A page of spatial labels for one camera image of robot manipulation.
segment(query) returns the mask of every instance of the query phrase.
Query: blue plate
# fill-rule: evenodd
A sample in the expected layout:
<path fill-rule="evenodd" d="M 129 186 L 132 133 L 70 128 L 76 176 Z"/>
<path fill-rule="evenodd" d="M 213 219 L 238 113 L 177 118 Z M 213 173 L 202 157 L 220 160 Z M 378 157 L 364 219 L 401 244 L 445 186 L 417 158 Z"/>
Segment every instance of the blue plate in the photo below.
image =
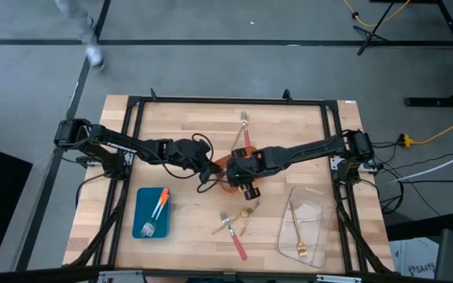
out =
<path fill-rule="evenodd" d="M 148 238 L 141 235 L 142 227 L 149 221 L 158 199 L 162 194 L 161 188 L 141 188 L 138 190 L 135 202 L 134 225 L 132 227 L 132 237 L 136 239 Z M 155 225 L 155 233 L 151 238 L 163 238 L 169 234 L 169 225 L 171 223 L 171 190 L 169 190 L 169 199 L 162 208 Z"/>

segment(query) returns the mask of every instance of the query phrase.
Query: person's foot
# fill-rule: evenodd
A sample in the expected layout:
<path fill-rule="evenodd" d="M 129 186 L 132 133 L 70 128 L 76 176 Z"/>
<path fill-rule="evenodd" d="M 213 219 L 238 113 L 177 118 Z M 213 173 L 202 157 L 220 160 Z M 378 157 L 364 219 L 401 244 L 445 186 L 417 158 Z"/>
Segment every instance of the person's foot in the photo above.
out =
<path fill-rule="evenodd" d="M 102 56 L 101 47 L 98 44 L 87 46 L 87 58 L 90 66 L 95 68 L 104 68 L 104 57 Z"/>

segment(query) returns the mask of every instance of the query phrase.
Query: utensil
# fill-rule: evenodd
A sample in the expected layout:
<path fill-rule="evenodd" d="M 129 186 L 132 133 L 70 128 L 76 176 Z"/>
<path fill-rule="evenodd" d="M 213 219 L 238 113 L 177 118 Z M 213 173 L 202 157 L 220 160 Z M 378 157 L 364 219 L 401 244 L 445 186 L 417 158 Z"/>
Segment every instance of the utensil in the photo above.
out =
<path fill-rule="evenodd" d="M 247 260 L 248 256 L 245 254 L 245 251 L 244 251 L 244 248 L 242 247 L 241 242 L 239 241 L 239 239 L 237 239 L 237 236 L 235 236 L 235 232 L 232 229 L 232 226 L 229 225 L 229 223 L 231 223 L 231 221 L 228 218 L 227 214 L 224 211 L 221 211 L 219 213 L 219 217 L 221 218 L 221 222 L 228 226 L 228 231 L 230 232 L 230 235 L 232 236 L 232 240 L 234 240 L 235 248 L 237 248 L 237 251 L 239 252 L 239 256 L 241 257 L 242 260 Z"/>
<path fill-rule="evenodd" d="M 162 194 L 160 195 L 160 199 L 158 200 L 158 204 L 155 207 L 155 210 L 153 210 L 151 218 L 142 227 L 141 235 L 143 237 L 151 237 L 151 236 L 153 236 L 153 233 L 155 233 L 155 226 L 156 226 L 158 217 L 160 216 L 160 213 L 162 212 L 162 208 L 164 208 L 168 199 L 169 199 L 169 189 L 164 188 L 162 190 Z"/>
<path fill-rule="evenodd" d="M 242 111 L 241 112 L 241 124 L 242 124 L 242 127 L 244 128 L 245 146 L 251 145 L 251 142 L 249 140 L 248 122 L 249 122 L 248 113 L 246 113 L 246 111 Z"/>
<path fill-rule="evenodd" d="M 296 236 L 298 237 L 298 243 L 296 244 L 296 250 L 298 251 L 298 255 L 302 259 L 307 258 L 307 249 L 305 248 L 305 244 L 302 241 L 302 237 L 300 235 L 300 227 L 298 226 L 298 220 L 296 220 L 295 209 L 293 208 L 293 204 L 291 200 L 288 200 L 289 208 L 291 209 L 291 215 L 293 216 L 293 223 L 295 224 L 296 229 Z"/>
<path fill-rule="evenodd" d="M 239 132 L 237 133 L 237 137 L 235 137 L 234 143 L 233 143 L 232 148 L 230 149 L 230 151 L 234 150 L 235 145 L 237 144 L 237 141 L 239 140 L 239 137 L 241 136 L 242 130 L 244 130 L 244 126 L 242 126 L 242 127 L 239 129 Z"/>
<path fill-rule="evenodd" d="M 255 207 L 252 209 L 252 212 L 254 212 L 258 208 L 259 205 L 260 205 L 260 200 L 256 200 Z M 246 228 L 248 228 L 249 220 L 251 220 L 251 216 L 252 216 L 252 213 L 249 215 L 248 220 L 245 221 L 244 227 L 242 228 L 242 231 L 239 234 L 239 236 L 242 237 L 242 235 L 244 235 Z"/>
<path fill-rule="evenodd" d="M 230 218 L 229 219 L 229 222 L 228 223 L 224 223 L 223 226 L 221 226 L 220 228 L 212 231 L 212 234 L 215 234 L 215 233 L 218 233 L 219 231 L 221 231 L 223 228 L 226 228 L 228 227 L 229 225 L 231 225 L 233 222 L 236 222 L 237 220 L 239 220 L 241 217 L 242 218 L 246 218 L 248 216 L 250 216 L 253 212 L 253 209 L 252 208 L 246 208 L 244 210 L 241 211 L 241 213 L 239 213 L 237 216 L 235 216 L 234 219 L 232 219 L 230 221 Z"/>

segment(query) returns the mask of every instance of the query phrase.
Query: butcher block tabletop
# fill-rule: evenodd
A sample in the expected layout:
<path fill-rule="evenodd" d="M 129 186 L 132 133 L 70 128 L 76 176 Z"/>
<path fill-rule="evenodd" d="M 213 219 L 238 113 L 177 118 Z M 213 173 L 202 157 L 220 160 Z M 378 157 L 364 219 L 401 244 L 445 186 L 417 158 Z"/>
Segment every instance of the butcher block tabletop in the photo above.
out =
<path fill-rule="evenodd" d="M 109 95 L 106 98 L 99 123 L 108 129 L 120 131 L 128 96 Z M 354 101 L 338 101 L 343 129 L 362 129 L 358 105 Z M 236 105 L 146 102 L 142 115 L 139 139 L 191 138 L 194 133 L 206 135 L 214 146 L 214 158 L 230 153 L 241 127 L 241 111 L 249 115 L 249 137 L 258 149 L 280 145 L 290 147 L 324 139 L 321 110 L 317 106 L 302 105 Z M 135 112 L 128 133 L 134 128 Z M 334 129 L 331 113 L 330 129 Z M 241 134 L 239 144 L 244 143 Z M 343 274 L 344 260 L 338 233 L 336 214 L 330 223 L 326 245 L 326 264 L 321 268 L 305 265 L 279 254 L 276 248 L 278 231 L 289 193 L 294 186 L 304 186 L 332 196 L 328 158 L 294 164 L 285 171 L 260 179 L 260 206 L 255 210 L 248 228 L 239 237 L 248 256 L 241 260 L 228 230 L 216 234 L 221 225 L 220 211 L 236 215 L 242 208 L 253 207 L 255 200 L 247 201 L 241 193 L 227 193 L 216 186 L 207 193 L 197 193 L 198 177 L 177 179 L 160 165 L 149 165 L 134 158 L 127 206 L 123 216 L 115 266 L 147 270 L 235 270 L 245 272 L 328 273 Z M 189 171 L 168 166 L 176 175 Z M 85 178 L 102 174 L 101 167 L 89 167 Z M 374 182 L 371 175 L 361 178 Z M 136 194 L 143 187 L 163 187 L 171 191 L 171 224 L 169 234 L 162 239 L 135 239 L 132 237 Z M 99 178 L 83 186 L 79 205 L 72 224 L 64 263 L 76 259 L 98 232 L 108 178 Z M 389 242 L 376 189 L 361 182 L 354 185 L 355 202 L 361 232 L 374 253 L 393 270 Z M 237 234 L 245 219 L 232 225 Z M 106 237 L 101 263 L 106 263 L 112 233 Z M 352 265 L 359 269 L 354 241 L 349 236 Z"/>

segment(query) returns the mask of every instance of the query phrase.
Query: gray floor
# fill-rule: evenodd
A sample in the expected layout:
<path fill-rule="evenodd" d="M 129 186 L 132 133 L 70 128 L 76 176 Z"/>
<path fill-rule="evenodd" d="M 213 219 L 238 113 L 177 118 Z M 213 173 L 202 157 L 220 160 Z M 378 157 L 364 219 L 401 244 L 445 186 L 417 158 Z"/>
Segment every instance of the gray floor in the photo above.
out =
<path fill-rule="evenodd" d="M 102 1 L 81 1 L 98 15 Z M 386 7 L 350 0 L 361 17 L 376 21 Z M 446 1 L 453 16 L 453 1 Z M 112 1 L 102 39 L 361 39 L 341 0 Z M 436 6 L 409 5 L 379 34 L 389 39 L 451 39 Z M 0 0 L 0 38 L 74 39 L 71 23 L 53 1 Z M 406 108 L 407 96 L 453 93 L 453 50 L 352 47 L 105 46 L 106 69 L 90 72 L 76 117 L 97 121 L 108 94 L 280 97 L 357 100 L 365 130 L 376 142 L 401 132 L 421 140 L 453 124 L 453 109 Z M 0 250 L 0 271 L 15 263 L 29 213 L 46 173 L 57 123 L 68 109 L 84 55 L 81 46 L 0 46 L 0 151 L 34 164 Z M 392 165 L 453 152 L 453 131 L 428 145 L 398 149 Z M 377 154 L 389 158 L 391 149 Z M 407 175 L 431 167 L 400 170 Z M 60 266 L 74 217 L 74 195 L 84 170 L 63 163 L 29 267 Z M 427 178 L 453 178 L 453 165 Z M 392 179 L 377 177 L 382 198 Z M 420 184 L 441 214 L 453 212 L 453 184 Z M 434 216 L 407 187 L 399 209 L 410 219 Z M 386 217 L 386 222 L 398 221 Z"/>

